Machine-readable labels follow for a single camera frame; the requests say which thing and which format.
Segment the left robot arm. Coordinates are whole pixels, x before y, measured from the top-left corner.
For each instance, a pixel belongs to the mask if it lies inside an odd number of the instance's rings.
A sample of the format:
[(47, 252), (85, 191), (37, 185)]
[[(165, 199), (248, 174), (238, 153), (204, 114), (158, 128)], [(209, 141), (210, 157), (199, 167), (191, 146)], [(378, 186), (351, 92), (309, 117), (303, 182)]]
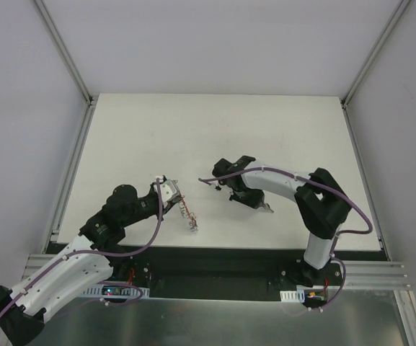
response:
[(181, 200), (177, 181), (165, 176), (138, 196), (132, 185), (116, 187), (102, 208), (48, 263), (20, 283), (0, 285), (0, 328), (12, 345), (27, 345), (66, 304), (102, 280), (124, 279), (133, 257), (148, 244), (127, 252), (119, 243), (125, 229), (152, 216), (157, 222)]

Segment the black-headed key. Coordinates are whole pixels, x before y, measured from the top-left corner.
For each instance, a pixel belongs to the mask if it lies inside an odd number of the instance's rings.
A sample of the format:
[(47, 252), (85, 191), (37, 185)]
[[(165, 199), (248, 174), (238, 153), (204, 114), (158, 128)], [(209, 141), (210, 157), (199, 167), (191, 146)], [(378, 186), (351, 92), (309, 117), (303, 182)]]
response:
[(261, 209), (263, 209), (267, 213), (274, 213), (274, 210), (270, 207), (268, 203), (263, 203), (261, 205)]

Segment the red-handled metal key organizer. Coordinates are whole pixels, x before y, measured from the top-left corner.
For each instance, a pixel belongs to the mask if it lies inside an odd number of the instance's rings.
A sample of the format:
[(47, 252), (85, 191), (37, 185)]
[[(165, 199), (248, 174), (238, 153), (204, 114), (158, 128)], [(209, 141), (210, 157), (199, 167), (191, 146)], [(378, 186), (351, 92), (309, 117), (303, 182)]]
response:
[(182, 217), (187, 220), (190, 231), (195, 233), (198, 231), (198, 223), (196, 220), (196, 215), (190, 211), (185, 201), (185, 196), (183, 195), (179, 201), (179, 209)]

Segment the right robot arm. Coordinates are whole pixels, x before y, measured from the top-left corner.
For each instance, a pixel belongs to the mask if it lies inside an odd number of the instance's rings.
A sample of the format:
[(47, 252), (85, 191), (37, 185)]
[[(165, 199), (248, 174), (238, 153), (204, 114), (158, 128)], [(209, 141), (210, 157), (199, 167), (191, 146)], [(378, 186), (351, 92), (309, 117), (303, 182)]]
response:
[(227, 186), (231, 189), (229, 199), (249, 208), (268, 209), (266, 192), (297, 204), (309, 238), (302, 260), (286, 270), (286, 275), (291, 282), (306, 287), (326, 278), (336, 231), (352, 210), (344, 199), (346, 194), (326, 169), (318, 168), (301, 177), (263, 165), (254, 157), (242, 156), (235, 162), (220, 159), (214, 164), (212, 175), (217, 190)]

